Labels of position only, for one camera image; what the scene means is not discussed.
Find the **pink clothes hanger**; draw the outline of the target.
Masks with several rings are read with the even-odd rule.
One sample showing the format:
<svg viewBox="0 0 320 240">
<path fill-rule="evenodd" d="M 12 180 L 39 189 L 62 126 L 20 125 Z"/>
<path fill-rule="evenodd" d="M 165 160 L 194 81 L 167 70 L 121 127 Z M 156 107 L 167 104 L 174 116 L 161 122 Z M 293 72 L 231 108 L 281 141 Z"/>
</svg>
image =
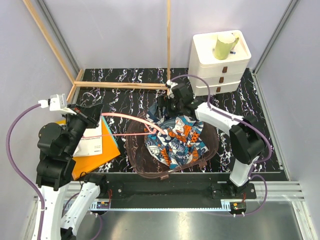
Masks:
<svg viewBox="0 0 320 240">
<path fill-rule="evenodd" d="M 102 133 L 100 135 L 83 136 L 82 139 L 102 138 L 107 136 L 120 137 L 120 136 L 144 136 L 154 135 L 157 133 L 165 134 L 166 132 L 157 124 L 150 122 L 143 117 L 132 116 L 124 113 L 105 112 L 101 114 L 103 117 L 117 117 L 121 119 L 130 120 L 130 124 L 126 128 L 126 133 Z"/>
</svg>

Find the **colourful patterned shorts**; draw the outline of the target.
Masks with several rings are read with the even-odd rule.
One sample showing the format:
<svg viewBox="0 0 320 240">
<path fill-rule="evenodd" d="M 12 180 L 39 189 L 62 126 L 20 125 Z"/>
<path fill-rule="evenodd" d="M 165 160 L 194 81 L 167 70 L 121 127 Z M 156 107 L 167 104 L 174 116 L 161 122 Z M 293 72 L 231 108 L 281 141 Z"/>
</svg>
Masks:
<svg viewBox="0 0 320 240">
<path fill-rule="evenodd" d="M 195 162 L 208 151 L 200 138 L 204 123 L 189 116 L 168 117 L 163 123 L 156 118 L 157 103 L 148 108 L 146 120 L 164 129 L 165 134 L 149 134 L 145 147 L 153 158 L 170 169 Z"/>
</svg>

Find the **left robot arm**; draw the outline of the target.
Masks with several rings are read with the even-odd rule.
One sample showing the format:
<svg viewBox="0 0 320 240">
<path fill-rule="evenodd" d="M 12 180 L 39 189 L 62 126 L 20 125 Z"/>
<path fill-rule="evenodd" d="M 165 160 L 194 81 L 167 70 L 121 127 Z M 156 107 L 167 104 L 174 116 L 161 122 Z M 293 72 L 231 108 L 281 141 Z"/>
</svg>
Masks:
<svg viewBox="0 0 320 240">
<path fill-rule="evenodd" d="M 44 198 L 45 208 L 38 210 L 44 217 L 38 217 L 36 221 L 43 240 L 75 240 L 93 201 L 108 193 L 106 176 L 102 173 L 88 173 L 77 198 L 69 210 L 63 213 L 65 196 L 76 165 L 74 152 L 85 130 L 99 126 L 103 104 L 71 104 L 68 108 L 71 112 L 64 115 L 65 126 L 51 122 L 38 133 L 40 161 L 36 168 L 36 184 Z"/>
</svg>

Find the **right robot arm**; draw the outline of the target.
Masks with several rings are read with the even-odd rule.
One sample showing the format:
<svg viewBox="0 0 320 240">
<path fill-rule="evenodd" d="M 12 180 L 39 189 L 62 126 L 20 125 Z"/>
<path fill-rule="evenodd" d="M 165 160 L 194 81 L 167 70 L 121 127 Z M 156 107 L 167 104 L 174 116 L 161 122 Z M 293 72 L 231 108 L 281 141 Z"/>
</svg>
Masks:
<svg viewBox="0 0 320 240">
<path fill-rule="evenodd" d="M 227 192 L 235 199 L 243 195 L 245 185 L 250 180 L 252 165 L 266 147 L 257 132 L 255 118 L 237 116 L 213 106 L 207 100 L 195 98 L 184 83 L 174 84 L 170 94 L 157 97 L 156 102 L 160 113 L 167 113 L 170 117 L 188 116 L 216 127 L 229 136 L 235 162 Z"/>
</svg>

